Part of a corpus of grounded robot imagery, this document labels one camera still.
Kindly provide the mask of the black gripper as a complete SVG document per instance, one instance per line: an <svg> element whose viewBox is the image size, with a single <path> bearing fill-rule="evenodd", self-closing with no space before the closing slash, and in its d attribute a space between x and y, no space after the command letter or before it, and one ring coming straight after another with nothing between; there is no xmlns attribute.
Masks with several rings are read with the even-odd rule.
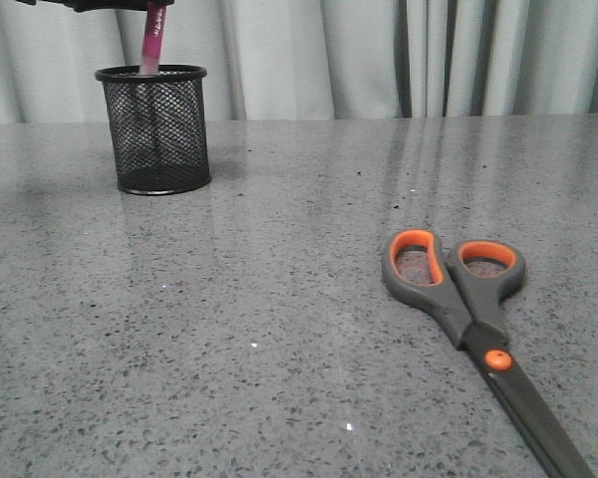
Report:
<svg viewBox="0 0 598 478"><path fill-rule="evenodd" d="M150 4L160 7L173 4L173 0L43 0L43 2L60 4L71 8L76 13L105 9L146 11Z"/></svg>

